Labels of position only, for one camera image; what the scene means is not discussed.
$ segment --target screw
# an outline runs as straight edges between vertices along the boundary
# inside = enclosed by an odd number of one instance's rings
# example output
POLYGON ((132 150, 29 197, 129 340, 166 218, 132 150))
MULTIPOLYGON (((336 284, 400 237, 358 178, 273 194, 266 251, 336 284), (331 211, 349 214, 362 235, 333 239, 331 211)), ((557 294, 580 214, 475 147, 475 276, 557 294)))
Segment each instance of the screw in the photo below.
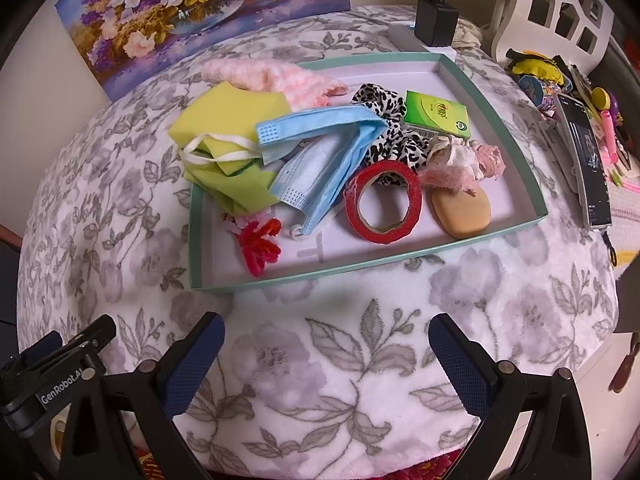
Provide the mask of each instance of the screw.
POLYGON ((94 378, 95 369, 94 368, 85 368, 82 370, 82 374, 80 375, 85 381, 90 381, 94 378))
POLYGON ((157 363, 153 359, 146 359, 138 365, 138 370, 142 373, 148 374, 156 369, 156 364, 157 363))
POLYGON ((567 381, 571 380, 573 375, 571 374, 571 370, 569 368, 560 368, 558 370, 558 375, 567 381))
POLYGON ((500 370, 503 374, 513 374, 516 371, 516 367, 511 361, 500 361, 498 363, 498 370, 500 370))

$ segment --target yellow toy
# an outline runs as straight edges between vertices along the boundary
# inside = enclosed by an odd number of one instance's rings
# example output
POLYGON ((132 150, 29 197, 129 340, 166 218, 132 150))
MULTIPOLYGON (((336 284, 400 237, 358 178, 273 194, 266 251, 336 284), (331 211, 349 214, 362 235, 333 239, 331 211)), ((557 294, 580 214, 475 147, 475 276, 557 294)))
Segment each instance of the yellow toy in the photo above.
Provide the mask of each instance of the yellow toy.
POLYGON ((560 86, 564 85, 562 72, 556 63, 547 56, 530 50, 520 53, 509 49, 506 57, 513 60, 509 69, 515 75, 532 75, 538 79, 552 81, 560 86))

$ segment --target power strip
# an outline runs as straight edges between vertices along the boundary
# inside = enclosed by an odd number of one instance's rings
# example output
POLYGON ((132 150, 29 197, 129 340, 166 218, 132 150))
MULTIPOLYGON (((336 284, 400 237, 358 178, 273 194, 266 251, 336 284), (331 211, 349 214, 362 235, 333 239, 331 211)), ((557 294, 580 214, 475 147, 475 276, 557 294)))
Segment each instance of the power strip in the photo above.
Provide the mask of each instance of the power strip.
POLYGON ((402 52, 433 52, 444 54, 455 62, 456 51, 450 46, 426 46, 415 37, 415 22, 393 22, 389 25, 388 38, 402 52))

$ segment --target floral blanket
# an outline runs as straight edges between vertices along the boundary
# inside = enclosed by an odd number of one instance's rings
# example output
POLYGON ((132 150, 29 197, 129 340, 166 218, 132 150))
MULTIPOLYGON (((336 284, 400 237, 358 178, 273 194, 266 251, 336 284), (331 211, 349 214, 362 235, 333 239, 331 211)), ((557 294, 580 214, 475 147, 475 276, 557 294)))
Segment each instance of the floral blanket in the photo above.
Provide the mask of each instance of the floral blanket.
POLYGON ((377 477, 462 446, 478 422, 428 346, 439 312, 523 371, 579 368, 616 322, 607 250, 580 227, 537 110, 465 23, 457 64, 519 143, 548 218, 350 274, 226 296, 188 290, 190 184, 166 132, 209 89, 203 63, 389 52, 386 24, 414 12, 361 7, 267 27, 179 62, 98 113, 50 165, 34 200, 20 258, 21 348, 50 330, 67 341, 107 313, 118 334, 101 357, 110 373, 124 372, 160 358, 204 311, 219 312, 225 346, 175 423, 208 468, 272 479, 377 477))

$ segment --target blue gripper pad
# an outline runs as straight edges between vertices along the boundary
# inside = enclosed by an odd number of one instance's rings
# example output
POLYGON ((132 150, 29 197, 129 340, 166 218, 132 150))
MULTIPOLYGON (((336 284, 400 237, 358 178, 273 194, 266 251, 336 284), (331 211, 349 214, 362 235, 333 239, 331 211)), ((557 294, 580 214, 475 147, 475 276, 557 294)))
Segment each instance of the blue gripper pad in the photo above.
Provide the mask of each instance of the blue gripper pad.
POLYGON ((469 341, 447 314, 431 319, 429 344, 467 412, 485 418, 498 378, 494 360, 478 343, 469 341))
POLYGON ((24 365, 30 368, 41 359, 53 354, 53 352, 59 348, 62 348, 62 337, 58 332, 52 330, 52 332, 49 332, 23 352, 24 365))
POLYGON ((200 329, 200 335, 187 350, 184 358, 169 375, 164 387, 164 412, 169 418, 187 411, 202 380, 211 368, 225 341, 225 323, 222 317, 207 312, 187 338, 174 344, 184 344, 200 329), (209 317, 204 328, 199 325, 209 317))

